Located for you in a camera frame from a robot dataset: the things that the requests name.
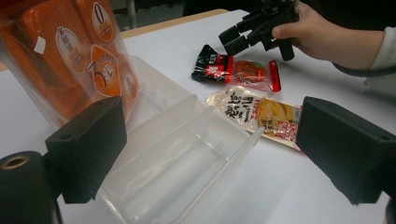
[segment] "sleeve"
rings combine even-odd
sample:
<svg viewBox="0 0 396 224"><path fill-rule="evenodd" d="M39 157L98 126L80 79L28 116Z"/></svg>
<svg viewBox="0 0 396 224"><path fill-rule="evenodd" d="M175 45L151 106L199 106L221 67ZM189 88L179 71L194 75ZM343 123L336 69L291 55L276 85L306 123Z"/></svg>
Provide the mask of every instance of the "sleeve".
<svg viewBox="0 0 396 224"><path fill-rule="evenodd" d="M364 84L367 91L396 99L396 28L385 29L384 40L370 70L353 70L338 64L334 66L343 73L366 77Z"/></svg>

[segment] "white sticker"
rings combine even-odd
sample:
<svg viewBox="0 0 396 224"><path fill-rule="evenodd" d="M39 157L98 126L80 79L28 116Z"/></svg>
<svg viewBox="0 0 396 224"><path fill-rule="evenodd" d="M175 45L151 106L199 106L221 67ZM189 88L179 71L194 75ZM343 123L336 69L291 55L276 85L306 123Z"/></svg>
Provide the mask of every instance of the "white sticker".
<svg viewBox="0 0 396 224"><path fill-rule="evenodd" d="M43 54L45 49L46 49L46 39L39 36L37 42L35 43L34 51L39 54Z"/></svg>

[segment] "yellow snack package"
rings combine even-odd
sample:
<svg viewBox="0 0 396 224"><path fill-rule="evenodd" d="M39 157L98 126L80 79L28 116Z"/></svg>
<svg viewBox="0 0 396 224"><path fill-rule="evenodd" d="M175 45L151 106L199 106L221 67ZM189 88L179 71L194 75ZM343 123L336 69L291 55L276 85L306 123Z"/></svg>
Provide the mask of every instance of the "yellow snack package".
<svg viewBox="0 0 396 224"><path fill-rule="evenodd" d="M242 86L232 86L211 94L208 105L245 130L254 133L265 127L262 136L300 150L295 144L301 107L265 98Z"/></svg>

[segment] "red snack package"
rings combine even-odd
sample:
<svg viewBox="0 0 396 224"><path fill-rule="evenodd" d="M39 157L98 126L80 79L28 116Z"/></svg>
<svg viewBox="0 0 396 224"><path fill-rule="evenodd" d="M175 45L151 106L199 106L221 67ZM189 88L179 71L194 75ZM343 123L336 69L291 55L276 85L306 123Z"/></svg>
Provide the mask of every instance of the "red snack package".
<svg viewBox="0 0 396 224"><path fill-rule="evenodd" d="M237 61L233 56L218 54L208 45L204 45L201 50L191 76L200 82L214 80L259 91L281 89L275 61L267 65L247 60Z"/></svg>

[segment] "clear plastic container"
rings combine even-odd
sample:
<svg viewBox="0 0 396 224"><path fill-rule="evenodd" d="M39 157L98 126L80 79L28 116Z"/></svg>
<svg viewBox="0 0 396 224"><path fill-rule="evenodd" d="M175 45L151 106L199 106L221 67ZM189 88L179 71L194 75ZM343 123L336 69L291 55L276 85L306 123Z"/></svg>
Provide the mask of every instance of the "clear plastic container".
<svg viewBox="0 0 396 224"><path fill-rule="evenodd" d="M141 94L100 193L125 223L199 223L262 130L250 136L142 60L131 62Z"/></svg>

